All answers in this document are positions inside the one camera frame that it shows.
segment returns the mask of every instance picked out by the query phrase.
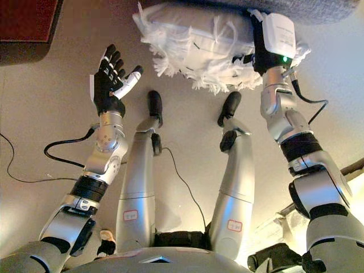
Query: beige floor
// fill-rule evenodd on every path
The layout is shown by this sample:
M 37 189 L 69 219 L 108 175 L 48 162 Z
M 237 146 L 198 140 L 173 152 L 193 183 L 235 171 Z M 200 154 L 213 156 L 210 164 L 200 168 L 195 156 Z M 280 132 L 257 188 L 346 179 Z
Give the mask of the beige floor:
M 105 47 L 114 43 L 127 71 L 137 64 L 145 68 L 142 80 L 124 100 L 127 140 L 131 141 L 135 127 L 147 116 L 147 92 L 158 90 L 164 103 L 163 145 L 173 150 L 181 175 L 210 221 L 227 161 L 219 150 L 221 130 L 216 124 L 226 94 L 214 96 L 206 90 L 192 90 L 191 82 L 181 76 L 158 78 L 148 46 L 140 43 L 131 19 L 136 11 L 137 1 L 65 0 L 46 58 L 35 64 L 0 68 L 1 133 L 16 149 L 11 171 L 23 179 L 79 175 L 79 168 L 46 158 L 43 148 L 49 142 L 83 136 L 88 126 L 97 122 L 88 95 L 88 75 L 96 72 Z M 300 66 L 301 89 L 308 97 L 330 101 L 312 128 L 338 166 L 345 167 L 364 156 L 364 4 L 340 23 L 296 28 L 312 47 Z M 244 90 L 236 113 L 253 132 L 253 227 L 291 202 L 287 186 L 292 177 L 287 163 L 259 114 L 261 89 Z M 317 109 L 301 102 L 299 106 L 306 117 Z M 84 162 L 92 145 L 88 140 L 55 148 L 54 154 Z M 14 181 L 5 171 L 10 157 L 8 144 L 1 140 L 1 256 L 36 240 L 50 213 L 73 185 L 70 181 L 34 185 Z M 114 230 L 124 170 L 102 200 L 97 214 L 99 228 Z M 202 230 L 199 212 L 167 153 L 155 159 L 154 171 L 157 228 Z

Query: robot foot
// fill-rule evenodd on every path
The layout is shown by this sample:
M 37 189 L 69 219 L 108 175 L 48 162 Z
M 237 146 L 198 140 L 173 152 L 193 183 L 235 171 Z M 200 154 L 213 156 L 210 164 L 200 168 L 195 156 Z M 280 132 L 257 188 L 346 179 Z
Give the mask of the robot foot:
M 163 125 L 163 117 L 162 117 L 162 98 L 157 91 L 149 91 L 148 93 L 148 108 L 149 108 L 149 116 L 157 117 L 159 119 L 159 128 Z
M 235 110 L 238 108 L 241 100 L 241 94 L 237 91 L 231 92 L 226 98 L 222 107 L 220 116 L 218 117 L 217 124 L 220 127 L 224 126 L 224 118 L 232 118 Z

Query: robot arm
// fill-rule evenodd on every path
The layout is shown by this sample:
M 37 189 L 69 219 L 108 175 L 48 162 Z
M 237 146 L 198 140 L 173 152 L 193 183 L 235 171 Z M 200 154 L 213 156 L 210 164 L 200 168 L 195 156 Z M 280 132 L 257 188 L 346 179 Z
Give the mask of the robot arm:
M 329 154 L 298 112 L 292 90 L 286 83 L 294 55 L 293 23 L 283 15 L 252 17 L 254 70 L 263 77 L 260 112 L 268 131 L 289 162 L 295 180 L 289 192 L 296 209 L 310 219 L 306 272 L 359 272 L 364 266 L 364 227 L 350 213 L 350 188 Z
M 82 175 L 44 226 L 39 241 L 31 242 L 1 260 L 1 272 L 60 272 L 70 256 L 78 256 L 92 235 L 92 217 L 117 175 L 127 142 L 122 131 L 125 107 L 119 100 L 139 80 L 136 67 L 124 80 L 120 53 L 110 45 L 99 71 L 91 76 L 91 98 L 100 117 L 94 151 Z

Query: white label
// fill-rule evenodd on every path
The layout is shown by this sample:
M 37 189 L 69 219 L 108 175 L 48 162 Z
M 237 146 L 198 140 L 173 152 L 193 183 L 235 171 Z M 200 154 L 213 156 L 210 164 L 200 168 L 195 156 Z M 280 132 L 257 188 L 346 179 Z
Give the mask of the white label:
M 229 220 L 229 222 L 227 222 L 227 229 L 235 232 L 241 232 L 243 229 L 243 223 L 235 220 Z
M 138 219 L 137 210 L 127 210 L 124 212 L 124 221 L 132 221 Z

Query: robot leg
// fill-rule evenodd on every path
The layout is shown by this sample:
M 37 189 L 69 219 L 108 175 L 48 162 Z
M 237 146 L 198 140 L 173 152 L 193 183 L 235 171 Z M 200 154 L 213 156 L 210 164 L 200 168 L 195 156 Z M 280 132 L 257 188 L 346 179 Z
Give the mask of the robot leg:
M 162 125 L 162 100 L 156 91 L 148 94 L 150 117 L 136 128 L 121 189 L 116 241 L 117 251 L 150 247 L 155 235 L 155 198 L 152 174 L 154 155 L 162 151 L 155 129 Z
M 233 92 L 225 102 L 232 103 Z M 229 155 L 209 229 L 212 250 L 235 259 L 247 239 L 254 202 L 254 163 L 250 133 L 235 118 L 225 115 L 220 149 Z

